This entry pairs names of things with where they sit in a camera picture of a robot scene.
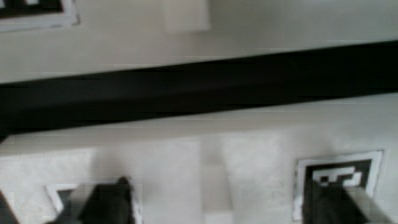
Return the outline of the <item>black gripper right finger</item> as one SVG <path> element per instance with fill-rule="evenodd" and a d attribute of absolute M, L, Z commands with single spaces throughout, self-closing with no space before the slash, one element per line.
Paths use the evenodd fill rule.
<path fill-rule="evenodd" d="M 369 219 L 339 186 L 309 182 L 304 188 L 302 224 L 366 224 Z"/>

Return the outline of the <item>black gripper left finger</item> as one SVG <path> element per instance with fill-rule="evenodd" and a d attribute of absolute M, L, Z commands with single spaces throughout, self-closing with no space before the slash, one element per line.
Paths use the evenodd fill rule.
<path fill-rule="evenodd" d="M 78 185 L 55 224 L 138 224 L 135 189 L 126 177 L 110 183 Z"/>

